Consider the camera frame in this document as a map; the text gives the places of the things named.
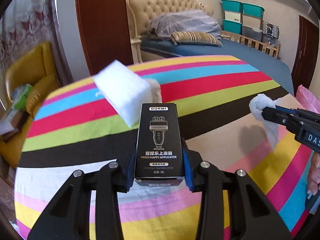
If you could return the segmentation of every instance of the checkered bag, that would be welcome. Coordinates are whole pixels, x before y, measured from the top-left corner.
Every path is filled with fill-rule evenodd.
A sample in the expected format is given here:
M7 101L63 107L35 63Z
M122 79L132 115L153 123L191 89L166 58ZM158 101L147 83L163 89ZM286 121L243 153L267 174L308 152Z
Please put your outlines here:
M268 23L268 22L263 21L262 31L263 31L263 34L265 34L265 35L272 36L275 39L279 38L279 26L278 25L274 25L272 23Z

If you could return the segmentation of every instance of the teal storage bin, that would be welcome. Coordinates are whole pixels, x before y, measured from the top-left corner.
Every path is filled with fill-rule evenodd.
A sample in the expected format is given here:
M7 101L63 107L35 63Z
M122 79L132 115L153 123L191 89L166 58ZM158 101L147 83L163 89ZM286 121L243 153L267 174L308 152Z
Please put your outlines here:
M243 4L243 13L250 16L255 16L258 18L263 18L264 8L250 3L242 3Z
M242 3L238 1L231 1L231 0L221 0L222 2L222 8L224 11L230 11L230 12L243 12Z
M242 34L242 23L223 20L223 29L227 32Z

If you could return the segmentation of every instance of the wooden bed rail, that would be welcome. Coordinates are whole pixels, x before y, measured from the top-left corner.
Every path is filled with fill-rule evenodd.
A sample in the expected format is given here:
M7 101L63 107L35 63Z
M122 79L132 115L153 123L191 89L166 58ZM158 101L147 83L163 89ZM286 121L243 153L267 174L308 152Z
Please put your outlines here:
M278 58L278 55L279 55L280 44L278 44L274 48L267 43L263 43L261 41L256 41L256 40L250 39L248 37L242 36L240 34L226 32L226 31L222 31L221 38L244 44L246 46L249 46L251 48L254 48L254 49L257 49L261 52L264 52L274 58Z

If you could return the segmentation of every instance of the metal screw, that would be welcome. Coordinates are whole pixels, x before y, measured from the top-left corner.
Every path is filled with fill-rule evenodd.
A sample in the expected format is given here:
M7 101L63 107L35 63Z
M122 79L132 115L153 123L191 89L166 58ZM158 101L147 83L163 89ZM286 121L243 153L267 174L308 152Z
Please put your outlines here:
M74 177L80 177L82 175L82 171L81 170L76 170L73 172L73 176Z
M109 163L109 168L110 168L110 169L115 169L116 167L118 167L118 163L117 163L117 162L111 162L111 163Z
M240 177L244 177L247 173L244 170L240 169L240 170L237 170L237 174Z
M200 166L207 169L210 167L210 163L209 162L201 162Z

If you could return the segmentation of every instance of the green stripe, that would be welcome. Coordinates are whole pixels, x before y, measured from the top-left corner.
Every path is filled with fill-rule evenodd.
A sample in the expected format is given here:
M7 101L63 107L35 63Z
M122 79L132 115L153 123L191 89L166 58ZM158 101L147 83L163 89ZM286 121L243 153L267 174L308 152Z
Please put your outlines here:
M276 87L279 87L279 84L270 80L183 98L173 103L177 104L178 116L181 117ZM129 128L119 115L113 115L27 138L22 151L28 152L71 144L137 128L138 124Z

